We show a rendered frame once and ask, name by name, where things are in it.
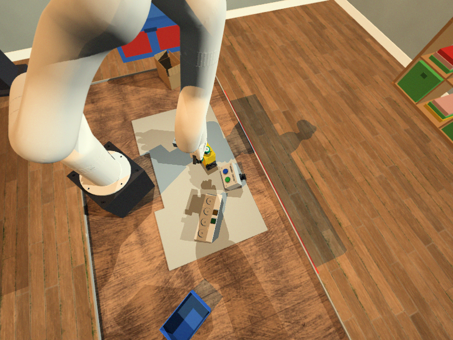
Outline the yellow tube rack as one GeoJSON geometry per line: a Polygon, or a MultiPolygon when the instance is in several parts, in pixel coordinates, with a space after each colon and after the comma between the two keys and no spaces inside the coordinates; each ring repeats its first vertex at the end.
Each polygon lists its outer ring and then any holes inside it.
{"type": "MultiPolygon", "coordinates": [[[[210,147],[210,145],[207,143],[207,146],[210,147]]],[[[206,165],[212,163],[215,161],[215,152],[212,150],[210,147],[210,153],[209,154],[204,154],[203,156],[203,164],[206,167],[206,165]]]]}

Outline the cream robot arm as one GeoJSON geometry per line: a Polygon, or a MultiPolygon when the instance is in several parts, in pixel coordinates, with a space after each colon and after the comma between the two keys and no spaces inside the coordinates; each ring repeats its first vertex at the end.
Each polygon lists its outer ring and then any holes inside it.
{"type": "Polygon", "coordinates": [[[105,149],[83,110],[103,59],[136,38],[151,2],[180,27],[173,146],[193,153],[206,141],[226,0],[51,0],[37,25],[27,72],[10,88],[8,137],[19,156],[40,164],[62,162],[80,174],[82,187],[94,195],[125,186],[129,161],[105,149]]]}

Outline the blue open tray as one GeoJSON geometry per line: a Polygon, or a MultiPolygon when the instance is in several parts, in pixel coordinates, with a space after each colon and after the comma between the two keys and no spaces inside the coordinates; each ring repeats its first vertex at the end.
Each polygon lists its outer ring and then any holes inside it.
{"type": "Polygon", "coordinates": [[[211,308],[191,290],[159,329],[168,340],[190,340],[211,308]]]}

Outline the beige flat mat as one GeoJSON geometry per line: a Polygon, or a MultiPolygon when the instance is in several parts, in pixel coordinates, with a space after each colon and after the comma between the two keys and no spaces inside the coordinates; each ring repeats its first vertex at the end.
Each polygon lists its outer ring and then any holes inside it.
{"type": "Polygon", "coordinates": [[[140,156],[150,154],[164,209],[155,211],[169,271],[267,231],[246,181],[224,191],[220,167],[232,162],[242,174],[209,103],[207,143],[217,166],[193,164],[173,146],[176,110],[132,120],[140,156]],[[206,194],[222,195],[212,243],[194,240],[206,194]]]}

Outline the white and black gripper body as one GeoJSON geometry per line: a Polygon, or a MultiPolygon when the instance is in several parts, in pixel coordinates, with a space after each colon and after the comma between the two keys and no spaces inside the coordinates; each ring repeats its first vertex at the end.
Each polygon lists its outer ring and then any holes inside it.
{"type": "Polygon", "coordinates": [[[193,156],[195,155],[196,158],[201,161],[203,159],[203,155],[204,155],[204,152],[206,150],[206,146],[207,146],[207,139],[204,143],[200,144],[198,149],[196,151],[194,151],[193,153],[190,153],[190,157],[193,158],[193,156]]]}

